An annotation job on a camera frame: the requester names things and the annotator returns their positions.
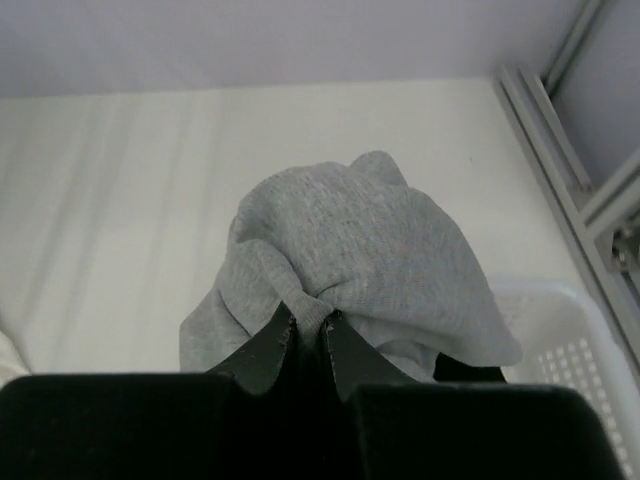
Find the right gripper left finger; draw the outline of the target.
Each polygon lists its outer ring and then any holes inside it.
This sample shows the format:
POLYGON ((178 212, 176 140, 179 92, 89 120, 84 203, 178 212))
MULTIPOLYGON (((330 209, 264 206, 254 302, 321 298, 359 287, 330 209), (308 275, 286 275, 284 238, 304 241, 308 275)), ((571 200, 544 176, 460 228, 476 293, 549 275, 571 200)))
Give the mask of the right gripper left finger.
POLYGON ((299 335, 278 307, 203 373, 34 375, 1 391, 5 479, 315 479, 299 335))

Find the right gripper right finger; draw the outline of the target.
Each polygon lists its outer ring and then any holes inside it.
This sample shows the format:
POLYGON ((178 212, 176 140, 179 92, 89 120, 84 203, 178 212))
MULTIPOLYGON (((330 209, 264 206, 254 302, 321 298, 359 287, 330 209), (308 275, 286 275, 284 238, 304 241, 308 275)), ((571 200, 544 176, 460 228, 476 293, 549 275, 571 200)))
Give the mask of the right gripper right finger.
POLYGON ((330 479, 621 479, 577 392, 500 382, 418 383, 342 319, 319 335, 330 479))

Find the black tank top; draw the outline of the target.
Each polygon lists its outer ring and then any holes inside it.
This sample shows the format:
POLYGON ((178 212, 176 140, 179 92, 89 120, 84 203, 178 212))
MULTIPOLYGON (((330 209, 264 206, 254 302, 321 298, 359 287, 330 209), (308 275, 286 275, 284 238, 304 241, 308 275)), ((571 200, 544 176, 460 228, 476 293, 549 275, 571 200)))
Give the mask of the black tank top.
POLYGON ((499 367, 472 367, 444 354, 437 356, 433 378, 456 383, 506 382, 499 367))

